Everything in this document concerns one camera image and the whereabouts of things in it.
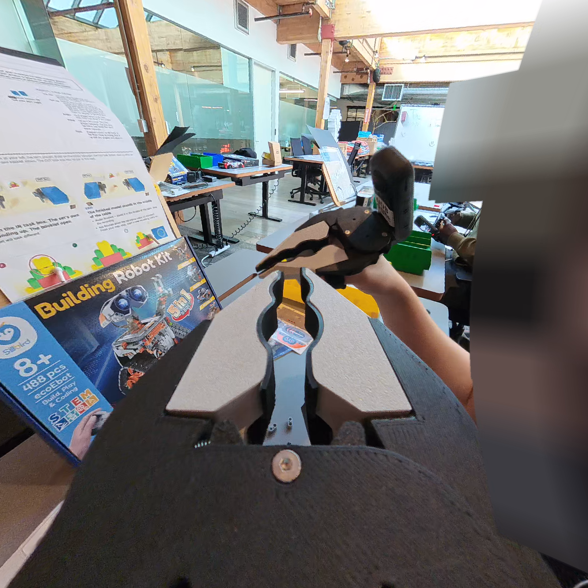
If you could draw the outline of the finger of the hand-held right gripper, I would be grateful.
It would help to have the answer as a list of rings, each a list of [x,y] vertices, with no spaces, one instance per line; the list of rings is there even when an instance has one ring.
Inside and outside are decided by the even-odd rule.
[[[305,251],[304,255],[290,258],[268,254],[259,262],[259,276],[268,276],[274,271],[281,271],[285,276],[298,276],[300,268],[316,272],[343,261],[346,261],[345,251]]]
[[[296,272],[311,256],[329,244],[329,225],[313,224],[289,235],[266,255],[255,267],[257,272]]]

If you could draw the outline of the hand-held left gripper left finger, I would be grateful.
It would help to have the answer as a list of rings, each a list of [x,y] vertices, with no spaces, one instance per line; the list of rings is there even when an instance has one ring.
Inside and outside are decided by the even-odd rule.
[[[229,420],[239,430],[275,408],[270,338],[277,330],[283,273],[270,273],[211,321],[166,405],[173,416],[214,423]]]

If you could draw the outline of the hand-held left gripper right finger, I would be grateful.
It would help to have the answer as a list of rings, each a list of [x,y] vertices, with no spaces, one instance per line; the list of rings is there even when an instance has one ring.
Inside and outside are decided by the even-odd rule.
[[[303,412],[312,445],[328,445],[346,422],[410,417],[413,408],[370,318],[318,275],[300,270],[306,352]]]

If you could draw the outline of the person's right forearm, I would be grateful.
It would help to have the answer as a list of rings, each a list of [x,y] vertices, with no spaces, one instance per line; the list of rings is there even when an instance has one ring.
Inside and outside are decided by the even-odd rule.
[[[385,262],[383,293],[372,294],[384,324],[448,386],[476,420],[470,354],[432,320],[410,285]]]

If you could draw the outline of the wooden office desk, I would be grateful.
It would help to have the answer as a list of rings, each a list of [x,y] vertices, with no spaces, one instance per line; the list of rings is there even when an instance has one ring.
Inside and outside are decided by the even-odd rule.
[[[269,182],[272,180],[279,181],[284,178],[287,172],[293,169],[292,165],[278,166],[248,166],[244,168],[212,168],[202,169],[204,175],[214,176],[216,178],[228,178],[238,187],[246,187],[261,184],[262,186],[262,205],[259,212],[249,212],[250,217],[257,217],[273,222],[282,222],[281,218],[270,217],[269,209]]]
[[[290,202],[309,206],[324,204],[329,198],[329,190],[323,172],[323,160],[320,155],[303,155],[287,157],[293,164],[292,176],[300,179],[300,187],[290,192]]]
[[[227,247],[222,229],[221,200],[224,191],[236,187],[235,182],[214,180],[203,187],[186,188],[161,182],[156,186],[162,201],[168,206],[177,227],[185,224],[184,211],[193,210],[200,214],[202,231],[194,236],[198,243],[207,244],[217,251]]]

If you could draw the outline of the person's right hand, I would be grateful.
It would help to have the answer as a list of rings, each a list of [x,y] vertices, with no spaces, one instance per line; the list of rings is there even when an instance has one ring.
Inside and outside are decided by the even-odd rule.
[[[410,285],[383,255],[360,273],[346,276],[345,284],[371,296],[378,306],[404,300],[414,294]]]

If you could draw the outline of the yellow flat object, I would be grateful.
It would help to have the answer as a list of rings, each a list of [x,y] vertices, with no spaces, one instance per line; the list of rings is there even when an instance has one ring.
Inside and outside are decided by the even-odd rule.
[[[337,292],[347,299],[349,302],[358,307],[361,311],[367,314],[370,318],[378,319],[380,317],[379,307],[375,299],[365,294],[363,291],[346,287],[339,289]],[[303,309],[304,301],[301,297],[300,284],[296,279],[286,279],[283,285],[283,304],[290,307],[300,307]]]

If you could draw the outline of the large green plastic bin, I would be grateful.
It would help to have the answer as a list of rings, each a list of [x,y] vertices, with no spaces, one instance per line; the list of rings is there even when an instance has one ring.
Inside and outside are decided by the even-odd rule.
[[[412,231],[407,239],[393,245],[384,257],[399,272],[422,275],[430,269],[431,241],[429,232]]]

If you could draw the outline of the cardboard sheet board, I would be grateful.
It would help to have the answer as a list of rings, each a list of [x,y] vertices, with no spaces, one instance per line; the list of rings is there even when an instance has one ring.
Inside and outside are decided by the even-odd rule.
[[[342,151],[339,147],[325,146],[319,148],[319,154],[323,162],[323,176],[334,205],[341,207],[355,202],[357,186]]]

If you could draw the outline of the black office chair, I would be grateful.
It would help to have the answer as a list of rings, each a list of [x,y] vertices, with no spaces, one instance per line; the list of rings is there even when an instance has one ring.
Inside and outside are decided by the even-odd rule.
[[[290,149],[291,149],[291,156],[292,157],[300,157],[300,156],[305,156],[307,155],[307,149],[306,148],[310,148],[311,147],[311,142],[310,139],[306,136],[303,136],[301,138],[290,138]],[[301,167],[300,164],[297,162],[294,162],[293,164],[293,168],[291,171],[291,176],[293,178],[301,178]],[[320,178],[321,178],[321,172],[320,172],[320,166],[318,166],[318,163],[315,162],[314,166],[309,167],[309,169],[307,170],[307,175],[306,175],[306,179],[307,182],[314,184],[314,185],[318,185],[320,183]]]

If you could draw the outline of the whiteboard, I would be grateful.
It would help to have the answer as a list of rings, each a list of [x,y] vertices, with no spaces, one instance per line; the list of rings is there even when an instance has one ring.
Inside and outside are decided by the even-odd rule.
[[[402,105],[392,146],[411,163],[434,166],[444,106]]]

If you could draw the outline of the blue robot kit box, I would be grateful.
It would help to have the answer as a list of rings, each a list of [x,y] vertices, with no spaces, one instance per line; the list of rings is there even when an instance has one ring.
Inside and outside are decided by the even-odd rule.
[[[139,380],[222,306],[185,238],[1,309],[1,400],[78,465]]]

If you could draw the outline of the open cardboard box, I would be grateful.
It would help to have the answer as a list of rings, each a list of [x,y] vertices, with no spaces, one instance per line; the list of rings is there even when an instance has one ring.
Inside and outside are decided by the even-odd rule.
[[[174,127],[156,153],[149,158],[148,172],[155,185],[168,177],[174,158],[173,151],[194,136],[194,133],[188,131],[188,126]]]

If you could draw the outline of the printed instruction sheet board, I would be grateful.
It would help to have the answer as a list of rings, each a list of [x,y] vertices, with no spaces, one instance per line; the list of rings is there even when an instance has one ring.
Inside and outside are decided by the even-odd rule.
[[[1,305],[180,237],[118,118],[53,59],[1,49]]]

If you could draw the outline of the thick wooden post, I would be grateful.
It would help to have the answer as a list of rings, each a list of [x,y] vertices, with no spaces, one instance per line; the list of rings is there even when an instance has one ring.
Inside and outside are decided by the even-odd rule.
[[[168,136],[151,41],[142,1],[114,1],[148,155],[154,156]]]

